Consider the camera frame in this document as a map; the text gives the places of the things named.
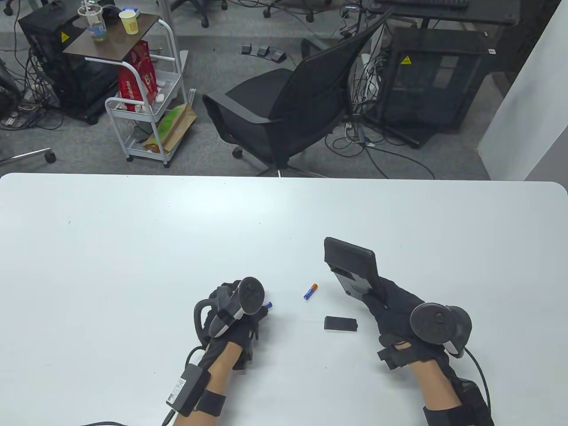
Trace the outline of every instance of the foot pedal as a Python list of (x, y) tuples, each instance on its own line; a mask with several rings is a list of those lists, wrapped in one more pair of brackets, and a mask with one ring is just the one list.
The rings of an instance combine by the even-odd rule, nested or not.
[(249, 55), (252, 51), (252, 43), (243, 43), (241, 46), (241, 55)]
[(260, 46), (256, 52), (256, 56), (262, 56), (263, 58), (268, 54), (270, 47), (267, 44)]
[(281, 64), (286, 60), (286, 52), (274, 49), (274, 52), (272, 53), (270, 60), (276, 62), (277, 64)]

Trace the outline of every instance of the plastic cup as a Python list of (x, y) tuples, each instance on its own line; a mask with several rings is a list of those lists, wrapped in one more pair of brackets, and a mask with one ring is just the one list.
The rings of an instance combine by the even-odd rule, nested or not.
[(118, 14), (126, 34), (138, 34), (138, 21), (136, 20), (136, 12), (133, 10), (123, 10)]
[(106, 39), (106, 25), (103, 19), (103, 8), (99, 5), (89, 3), (77, 9), (79, 16), (87, 18), (87, 31), (95, 41)]

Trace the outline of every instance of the keyboard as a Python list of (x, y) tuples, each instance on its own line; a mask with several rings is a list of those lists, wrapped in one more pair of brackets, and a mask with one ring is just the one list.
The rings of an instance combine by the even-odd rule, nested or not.
[(375, 0), (376, 3), (385, 3), (398, 6), (426, 6), (448, 7), (450, 9), (465, 9), (469, 6), (469, 0)]

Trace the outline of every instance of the yellow paper cup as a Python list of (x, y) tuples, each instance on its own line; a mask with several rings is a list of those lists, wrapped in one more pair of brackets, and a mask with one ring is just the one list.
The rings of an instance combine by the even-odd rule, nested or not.
[(138, 21), (136, 20), (136, 12), (133, 10), (123, 10), (118, 14), (126, 34), (138, 34)]

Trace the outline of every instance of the black desk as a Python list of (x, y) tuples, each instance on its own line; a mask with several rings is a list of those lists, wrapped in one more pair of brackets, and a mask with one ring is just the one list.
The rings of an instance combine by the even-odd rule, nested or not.
[(520, 0), (470, 0), (469, 7), (466, 9), (399, 6), (394, 3), (380, 4), (380, 1), (371, 1), (367, 10), (373, 14), (382, 14), (389, 7), (394, 7), (394, 15), (424, 19), (423, 27), (428, 25), (430, 19), (514, 26), (519, 23), (521, 13)]

